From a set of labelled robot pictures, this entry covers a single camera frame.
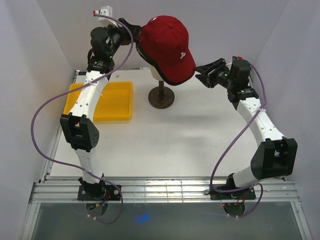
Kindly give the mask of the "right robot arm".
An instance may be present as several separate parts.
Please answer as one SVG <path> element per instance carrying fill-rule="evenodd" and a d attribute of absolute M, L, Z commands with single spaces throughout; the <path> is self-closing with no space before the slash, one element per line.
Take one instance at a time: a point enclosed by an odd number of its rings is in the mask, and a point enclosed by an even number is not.
<path fill-rule="evenodd" d="M 247 60 L 235 56 L 230 65 L 220 58 L 194 70 L 197 72 L 196 78 L 205 87 L 212 89 L 220 85 L 225 88 L 229 102 L 246 122 L 246 126 L 222 153 L 213 171 L 217 171 L 223 158 L 246 130 L 252 132 L 257 143 L 249 166 L 230 174 L 222 186 L 214 187 L 211 182 L 211 192 L 237 199 L 244 191 L 264 180 L 290 176 L 295 166 L 298 143 L 276 128 L 265 109 L 267 100 L 261 100 L 250 84 L 251 73 L 257 69 Z"/>

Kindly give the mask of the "black cap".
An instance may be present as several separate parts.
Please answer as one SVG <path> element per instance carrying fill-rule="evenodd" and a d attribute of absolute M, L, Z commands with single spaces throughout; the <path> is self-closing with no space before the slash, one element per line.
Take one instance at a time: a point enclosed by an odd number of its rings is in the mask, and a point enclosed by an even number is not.
<path fill-rule="evenodd" d="M 151 75 L 158 81 L 164 81 L 170 86 L 178 86 L 193 77 L 195 71 L 193 69 L 178 70 L 177 67 L 172 67 L 171 72 L 165 74 L 158 66 L 155 60 L 151 59 L 140 47 L 136 48 L 140 57 L 145 60 L 150 68 Z"/>

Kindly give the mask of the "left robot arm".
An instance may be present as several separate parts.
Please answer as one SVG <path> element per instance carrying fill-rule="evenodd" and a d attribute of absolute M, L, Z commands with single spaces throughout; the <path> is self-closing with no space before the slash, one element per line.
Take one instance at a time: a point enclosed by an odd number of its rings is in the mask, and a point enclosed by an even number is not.
<path fill-rule="evenodd" d="M 118 22 L 108 20 L 102 27 L 91 31 L 85 87 L 69 113 L 60 117 L 66 142 L 75 151 L 82 167 L 83 176 L 79 178 L 82 190 L 95 200 L 103 199 L 107 189 L 96 156 L 95 147 L 100 133 L 93 123 L 94 112 L 103 89 L 109 83 L 107 74 L 115 67 L 115 53 L 120 46 L 136 42 L 140 31 L 141 26 L 130 24 L 124 18 Z"/>

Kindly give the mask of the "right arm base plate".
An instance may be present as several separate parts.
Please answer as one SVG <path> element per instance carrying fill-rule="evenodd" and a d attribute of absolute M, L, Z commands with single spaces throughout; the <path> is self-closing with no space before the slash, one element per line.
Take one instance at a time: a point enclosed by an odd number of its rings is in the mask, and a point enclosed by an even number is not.
<path fill-rule="evenodd" d="M 230 190 L 226 184 L 218 185 L 214 184 L 213 187 L 218 191 L 215 191 L 213 188 L 206 189 L 204 191 L 205 195 L 210 195 L 211 200 L 255 200 L 256 194 L 253 186 L 245 188 L 235 188 Z"/>

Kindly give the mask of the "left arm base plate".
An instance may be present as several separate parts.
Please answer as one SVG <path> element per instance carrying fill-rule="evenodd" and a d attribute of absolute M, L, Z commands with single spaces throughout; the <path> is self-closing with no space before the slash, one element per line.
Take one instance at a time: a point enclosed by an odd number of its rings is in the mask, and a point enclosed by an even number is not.
<path fill-rule="evenodd" d="M 120 199 L 120 191 L 108 184 L 80 185 L 77 194 L 78 201 L 119 201 Z"/>

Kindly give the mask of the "red cap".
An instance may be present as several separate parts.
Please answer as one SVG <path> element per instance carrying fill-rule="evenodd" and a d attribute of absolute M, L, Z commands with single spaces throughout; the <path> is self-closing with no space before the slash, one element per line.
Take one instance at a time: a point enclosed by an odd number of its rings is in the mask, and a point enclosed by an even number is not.
<path fill-rule="evenodd" d="M 151 18 L 141 27 L 136 43 L 136 47 L 155 60 L 165 74 L 174 67 L 179 71 L 195 71 L 196 64 L 189 50 L 188 30 L 176 17 L 158 15 Z"/>

